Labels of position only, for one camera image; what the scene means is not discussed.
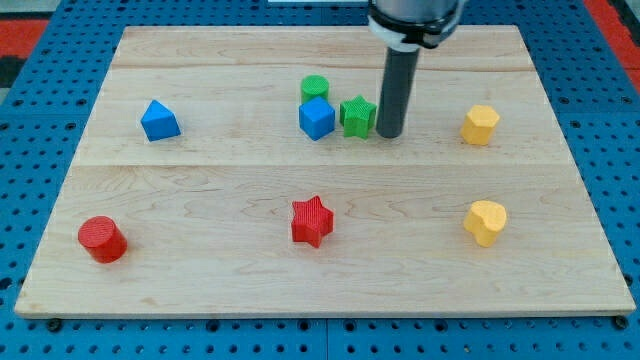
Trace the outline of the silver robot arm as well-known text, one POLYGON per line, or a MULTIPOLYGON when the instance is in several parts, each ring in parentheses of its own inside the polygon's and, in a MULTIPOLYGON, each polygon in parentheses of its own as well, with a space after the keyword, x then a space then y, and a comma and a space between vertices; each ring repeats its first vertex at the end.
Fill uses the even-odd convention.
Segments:
POLYGON ((386 46, 376 131, 384 138, 403 132, 417 61, 460 22, 465 0, 369 0, 368 25, 386 46))

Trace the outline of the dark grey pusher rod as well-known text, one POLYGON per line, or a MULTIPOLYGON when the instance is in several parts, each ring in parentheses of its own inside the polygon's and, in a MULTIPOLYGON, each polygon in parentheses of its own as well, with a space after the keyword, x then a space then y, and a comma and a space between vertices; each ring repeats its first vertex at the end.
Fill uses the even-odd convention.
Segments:
POLYGON ((383 138, 397 138, 403 132, 419 54, 419 49, 387 49, 376 120, 376 131, 383 138))

